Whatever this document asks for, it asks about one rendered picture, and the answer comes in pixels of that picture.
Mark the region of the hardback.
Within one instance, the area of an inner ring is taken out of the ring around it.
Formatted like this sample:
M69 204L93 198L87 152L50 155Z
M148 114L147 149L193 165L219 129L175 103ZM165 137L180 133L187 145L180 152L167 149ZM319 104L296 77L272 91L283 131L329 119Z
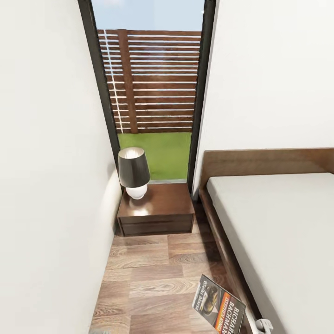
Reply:
M192 307L220 334L240 334L246 304L204 274Z

